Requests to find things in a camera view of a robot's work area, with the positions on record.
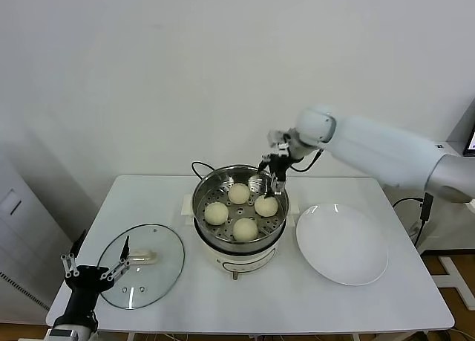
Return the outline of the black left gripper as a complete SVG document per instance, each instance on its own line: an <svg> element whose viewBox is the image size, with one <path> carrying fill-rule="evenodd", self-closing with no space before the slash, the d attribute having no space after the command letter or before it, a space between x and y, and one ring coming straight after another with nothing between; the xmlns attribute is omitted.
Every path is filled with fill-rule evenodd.
<svg viewBox="0 0 475 341"><path fill-rule="evenodd" d="M86 230L83 230L78 239L72 244L70 251L60 257L65 272L66 285L71 290L88 290L96 293L107 291L130 267L128 259L130 251L129 236L125 239L119 261L109 269L90 265L79 265L77 267L76 257L85 237Z"/></svg>

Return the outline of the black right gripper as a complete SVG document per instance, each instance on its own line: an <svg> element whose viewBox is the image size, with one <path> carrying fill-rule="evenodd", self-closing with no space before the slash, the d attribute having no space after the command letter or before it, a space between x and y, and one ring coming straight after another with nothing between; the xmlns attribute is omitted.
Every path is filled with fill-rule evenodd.
<svg viewBox="0 0 475 341"><path fill-rule="evenodd" d="M269 185L269 197L280 196L285 193L286 172L293 164L289 155L268 154L263 155L258 164L258 173L269 168L271 181Z"/></svg>

